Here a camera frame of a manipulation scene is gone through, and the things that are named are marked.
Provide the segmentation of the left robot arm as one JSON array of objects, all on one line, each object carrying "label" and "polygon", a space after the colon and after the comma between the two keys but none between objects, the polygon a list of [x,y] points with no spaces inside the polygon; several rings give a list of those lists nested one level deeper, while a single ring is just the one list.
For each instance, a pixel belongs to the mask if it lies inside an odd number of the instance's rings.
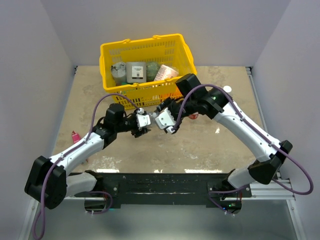
[{"label": "left robot arm", "polygon": [[125,108],[113,103],[97,124],[77,143],[49,158],[38,157],[31,167],[24,191],[48,209],[56,208],[66,197],[88,192],[99,196],[104,190],[103,178],[87,170],[72,171],[95,153],[105,149],[119,133],[131,132],[138,138],[149,131],[152,115],[142,108],[126,114]]}]

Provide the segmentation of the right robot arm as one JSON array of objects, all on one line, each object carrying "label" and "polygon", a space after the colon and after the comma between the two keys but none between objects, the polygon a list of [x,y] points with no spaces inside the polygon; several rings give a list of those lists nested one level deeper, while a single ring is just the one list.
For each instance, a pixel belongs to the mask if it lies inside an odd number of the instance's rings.
[{"label": "right robot arm", "polygon": [[206,90],[195,74],[188,73],[175,84],[182,97],[168,97],[153,113],[160,129],[175,134],[183,118],[196,113],[205,115],[233,133],[255,157],[255,161],[248,166],[231,170],[227,177],[212,188],[213,191],[224,192],[233,197],[242,187],[253,182],[268,185],[293,145],[288,140],[280,141],[261,129],[222,88]]}]

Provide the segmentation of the red label water bottle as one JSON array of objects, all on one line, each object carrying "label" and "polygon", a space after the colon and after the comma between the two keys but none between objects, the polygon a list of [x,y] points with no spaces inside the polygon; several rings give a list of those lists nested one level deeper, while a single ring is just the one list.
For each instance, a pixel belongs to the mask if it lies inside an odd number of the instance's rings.
[{"label": "red label water bottle", "polygon": [[189,117],[191,120],[195,120],[195,119],[197,119],[197,118],[199,117],[199,113],[196,112],[196,113],[194,113],[194,114],[189,115],[188,117]]}]

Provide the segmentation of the white bottle cap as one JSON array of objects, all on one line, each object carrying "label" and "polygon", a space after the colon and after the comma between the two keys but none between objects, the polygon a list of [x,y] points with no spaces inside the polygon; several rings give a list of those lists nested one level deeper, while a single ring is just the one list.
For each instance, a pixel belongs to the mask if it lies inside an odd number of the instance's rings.
[{"label": "white bottle cap", "polygon": [[227,92],[227,93],[230,93],[230,92],[232,91],[232,88],[231,88],[229,85],[225,85],[225,86],[223,87],[223,90],[224,90],[225,92]]}]

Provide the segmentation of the blue label water bottle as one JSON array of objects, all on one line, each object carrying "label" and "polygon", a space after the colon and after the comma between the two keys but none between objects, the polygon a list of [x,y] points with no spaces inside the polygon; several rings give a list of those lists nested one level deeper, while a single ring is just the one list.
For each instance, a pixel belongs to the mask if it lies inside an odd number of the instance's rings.
[{"label": "blue label water bottle", "polygon": [[150,114],[149,114],[149,117],[150,117],[150,122],[152,123],[152,124],[154,124],[155,123],[155,120],[156,120],[156,118],[158,117],[158,113],[157,112],[151,112]]}]

